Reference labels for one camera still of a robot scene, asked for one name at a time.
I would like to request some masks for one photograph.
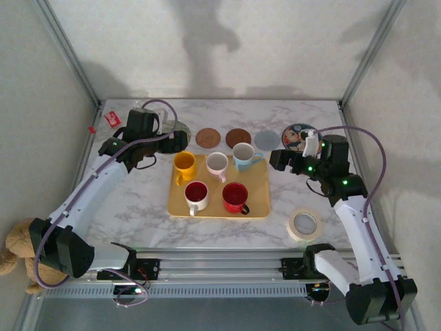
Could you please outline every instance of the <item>wooden tray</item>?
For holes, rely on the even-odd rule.
[[[248,171],[239,172],[233,164],[233,157],[228,156],[227,181],[221,183],[211,177],[205,165],[207,155],[195,155],[198,174],[191,181],[202,181],[208,186],[209,203],[208,206],[196,213],[194,217],[211,217],[227,219],[262,219],[269,214],[269,182],[267,161],[253,165]],[[175,183],[176,169],[172,170],[172,180],[170,183],[170,194],[168,197],[168,212],[172,216],[192,217],[189,214],[189,208],[185,202],[185,187],[191,181],[184,181],[181,186]],[[248,190],[247,205],[249,214],[232,214],[223,207],[222,190],[232,182],[239,182]]]

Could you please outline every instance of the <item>dark red mug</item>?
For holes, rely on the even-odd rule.
[[[245,205],[248,199],[247,188],[241,183],[230,183],[222,191],[223,206],[228,212],[246,215],[249,208]]]

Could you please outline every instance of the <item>marble table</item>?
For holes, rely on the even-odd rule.
[[[244,128],[252,137],[261,130],[277,133],[293,123],[308,123],[315,128],[342,124],[335,101],[263,101],[263,100],[168,100],[178,119],[188,125],[192,137],[188,150],[194,154],[219,151],[231,154],[225,135],[233,128]],[[130,109],[144,100],[107,100],[103,114],[115,111],[122,125]],[[150,109],[165,109],[160,103]],[[205,150],[195,142],[196,133],[216,128],[222,140],[218,147]],[[91,167],[101,144],[116,130],[104,116],[96,134],[86,171]],[[329,133],[345,134],[343,130]],[[263,152],[269,159],[270,152]],[[339,250],[350,249],[348,236],[327,199],[309,191],[306,177],[277,172],[269,166],[271,212],[264,219],[176,218],[167,212],[173,156],[156,154],[157,164],[148,170],[135,170],[110,193],[97,212],[87,235],[88,243],[115,241],[134,248],[196,249],[285,249],[303,248],[309,243],[293,240],[287,231],[289,215],[297,208],[315,210],[324,223],[323,234],[312,243],[330,243]],[[351,171],[355,172],[351,162]]]

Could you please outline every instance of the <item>stuffed animal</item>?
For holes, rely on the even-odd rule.
[[[6,248],[1,253],[0,276],[9,274],[17,265],[18,258],[25,259],[26,272],[32,284],[26,288],[26,292],[34,294],[41,292],[43,288],[37,283],[34,275],[34,248],[30,240],[29,225],[33,219],[24,219],[9,232],[6,237]],[[66,275],[39,263],[39,275],[45,283],[54,285],[62,281]]]

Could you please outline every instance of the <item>white wall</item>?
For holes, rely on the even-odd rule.
[[[425,330],[441,330],[440,15],[441,0],[407,1],[348,114],[384,143],[388,170],[377,207],[418,286]],[[359,142],[372,188],[380,153],[369,138]]]
[[[30,1],[0,9],[0,248],[25,217],[45,218],[72,185],[94,111]],[[28,285],[23,262],[0,279],[0,329]]]
[[[390,1],[50,3],[102,99],[339,99]]]

